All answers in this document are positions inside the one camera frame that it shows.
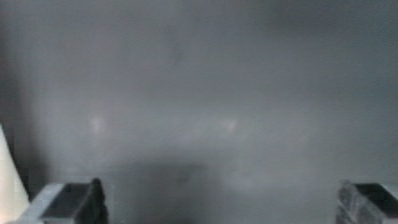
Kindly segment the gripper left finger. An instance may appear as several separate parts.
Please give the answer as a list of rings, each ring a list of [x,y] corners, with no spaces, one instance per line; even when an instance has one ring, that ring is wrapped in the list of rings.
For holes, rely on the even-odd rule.
[[[101,180],[50,183],[13,224],[109,224]]]

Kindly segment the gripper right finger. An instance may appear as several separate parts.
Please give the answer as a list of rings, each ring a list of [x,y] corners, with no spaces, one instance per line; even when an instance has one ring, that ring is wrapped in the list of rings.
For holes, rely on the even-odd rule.
[[[398,224],[398,184],[341,183],[334,224]]]

